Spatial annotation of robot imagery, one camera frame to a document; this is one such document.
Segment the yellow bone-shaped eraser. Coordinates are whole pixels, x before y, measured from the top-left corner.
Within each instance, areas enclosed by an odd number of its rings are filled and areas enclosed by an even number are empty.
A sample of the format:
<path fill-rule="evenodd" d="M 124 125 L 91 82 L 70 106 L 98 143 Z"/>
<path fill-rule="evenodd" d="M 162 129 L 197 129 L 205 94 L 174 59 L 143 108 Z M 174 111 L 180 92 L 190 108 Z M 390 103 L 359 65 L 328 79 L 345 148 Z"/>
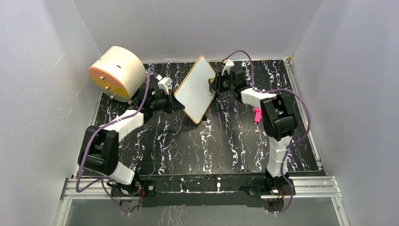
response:
<path fill-rule="evenodd" d="M 213 83 L 214 83 L 214 78 L 210 78 L 210 79 L 208 79 L 208 83 L 209 83 L 209 91 L 210 92 L 214 92 L 215 90 L 214 90 L 214 85 L 213 85 Z"/>

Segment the white whiteboard with orange frame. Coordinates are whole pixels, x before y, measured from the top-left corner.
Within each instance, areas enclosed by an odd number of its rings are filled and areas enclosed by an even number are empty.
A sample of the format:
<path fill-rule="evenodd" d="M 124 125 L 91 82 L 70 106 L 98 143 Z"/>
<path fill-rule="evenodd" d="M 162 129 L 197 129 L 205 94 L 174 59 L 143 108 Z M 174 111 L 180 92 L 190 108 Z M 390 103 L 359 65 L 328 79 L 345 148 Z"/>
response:
<path fill-rule="evenodd" d="M 215 71 L 204 56 L 200 56 L 174 95 L 182 105 L 185 114 L 195 124 L 199 124 L 211 105 L 215 93 L 209 89 L 209 79 L 215 77 Z"/>

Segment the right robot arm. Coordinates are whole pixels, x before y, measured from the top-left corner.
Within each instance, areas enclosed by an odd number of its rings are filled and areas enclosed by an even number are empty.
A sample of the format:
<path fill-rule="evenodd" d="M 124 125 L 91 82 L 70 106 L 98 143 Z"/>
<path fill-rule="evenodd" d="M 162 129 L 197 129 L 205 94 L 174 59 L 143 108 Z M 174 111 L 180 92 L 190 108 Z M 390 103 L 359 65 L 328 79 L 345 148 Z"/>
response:
<path fill-rule="evenodd" d="M 224 68 L 208 80 L 209 90 L 217 94 L 231 91 L 243 104 L 261 111 L 263 128 L 269 137 L 269 159 L 263 180 L 252 179 L 241 189 L 249 195 L 277 195 L 288 185 L 287 153 L 298 125 L 292 99 L 288 95 L 266 93 L 250 87 L 242 68 Z"/>

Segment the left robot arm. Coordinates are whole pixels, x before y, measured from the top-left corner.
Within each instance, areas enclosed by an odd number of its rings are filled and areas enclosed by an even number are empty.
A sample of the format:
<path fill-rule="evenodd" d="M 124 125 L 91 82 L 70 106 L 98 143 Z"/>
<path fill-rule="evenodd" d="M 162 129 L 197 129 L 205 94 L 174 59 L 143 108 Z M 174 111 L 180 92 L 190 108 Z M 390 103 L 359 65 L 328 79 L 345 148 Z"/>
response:
<path fill-rule="evenodd" d="M 120 116 L 102 126 L 89 126 L 83 138 L 78 165 L 79 175 L 84 169 L 102 174 L 122 185 L 129 196 L 140 192 L 141 184 L 135 172 L 119 161 L 119 143 L 135 129 L 146 124 L 154 112 L 173 113 L 183 110 L 170 91 L 150 89 L 135 98 L 134 103 Z"/>

